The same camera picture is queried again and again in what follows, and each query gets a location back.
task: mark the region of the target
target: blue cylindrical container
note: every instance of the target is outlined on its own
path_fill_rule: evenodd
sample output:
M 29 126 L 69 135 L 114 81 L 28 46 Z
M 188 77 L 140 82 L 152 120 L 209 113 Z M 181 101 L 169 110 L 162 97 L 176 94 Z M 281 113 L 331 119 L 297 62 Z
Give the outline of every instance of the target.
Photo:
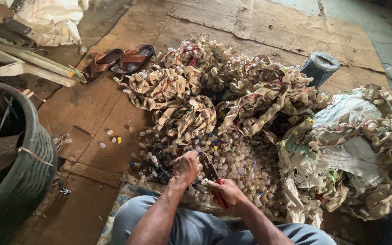
M 301 73 L 308 78 L 314 78 L 308 87 L 318 88 L 334 72 L 340 68 L 338 61 L 331 55 L 323 52 L 314 52 L 301 69 Z

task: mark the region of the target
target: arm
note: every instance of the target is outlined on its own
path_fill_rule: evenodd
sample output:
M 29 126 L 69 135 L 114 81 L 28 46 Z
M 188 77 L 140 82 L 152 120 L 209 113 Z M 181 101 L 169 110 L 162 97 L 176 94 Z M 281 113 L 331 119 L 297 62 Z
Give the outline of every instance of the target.
M 126 242 L 128 245 L 167 244 L 179 199 L 187 186 L 199 174 L 197 156 L 197 152 L 189 151 L 176 159 L 174 167 L 176 175 L 134 227 Z
M 294 245 L 272 222 L 244 195 L 232 180 L 219 185 L 208 181 L 208 186 L 221 193 L 233 213 L 240 216 L 259 245 Z

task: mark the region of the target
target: pliers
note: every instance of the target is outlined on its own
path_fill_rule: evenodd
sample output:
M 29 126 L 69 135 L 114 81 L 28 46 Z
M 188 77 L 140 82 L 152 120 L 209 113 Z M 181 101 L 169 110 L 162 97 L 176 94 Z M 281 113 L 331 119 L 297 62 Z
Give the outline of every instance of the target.
M 209 181 L 214 181 L 217 184 L 223 184 L 222 179 L 219 177 L 216 168 L 214 165 L 208 160 L 208 156 L 205 153 L 200 153 L 199 154 L 199 159 L 202 160 L 201 164 L 203 166 L 203 172 L 205 174 L 205 177 Z M 226 203 L 225 199 L 222 197 L 222 195 L 219 192 L 212 191 L 214 196 L 217 198 L 219 205 L 223 208 L 223 210 L 228 210 L 228 204 Z

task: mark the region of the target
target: forearm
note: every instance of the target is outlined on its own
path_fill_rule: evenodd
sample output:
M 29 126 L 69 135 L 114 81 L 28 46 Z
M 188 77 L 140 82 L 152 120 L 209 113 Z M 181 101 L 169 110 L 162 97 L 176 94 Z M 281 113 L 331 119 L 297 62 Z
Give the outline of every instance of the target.
M 248 199 L 235 207 L 259 245 L 294 245 L 275 225 Z
M 187 184 L 173 177 L 158 200 L 140 219 L 128 238 L 128 245 L 165 245 L 170 236 L 173 217 Z

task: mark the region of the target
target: red plier handle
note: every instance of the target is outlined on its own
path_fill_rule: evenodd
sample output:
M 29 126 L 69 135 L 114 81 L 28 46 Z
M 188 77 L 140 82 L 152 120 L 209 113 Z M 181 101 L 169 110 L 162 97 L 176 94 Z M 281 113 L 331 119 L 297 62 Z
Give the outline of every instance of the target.
M 223 184 L 223 181 L 220 178 L 218 178 L 215 182 L 218 184 Z M 225 199 L 223 199 L 222 195 L 216 191 L 213 191 L 213 194 L 219 201 L 219 205 L 223 208 L 223 210 L 228 210 L 228 204 L 226 203 Z

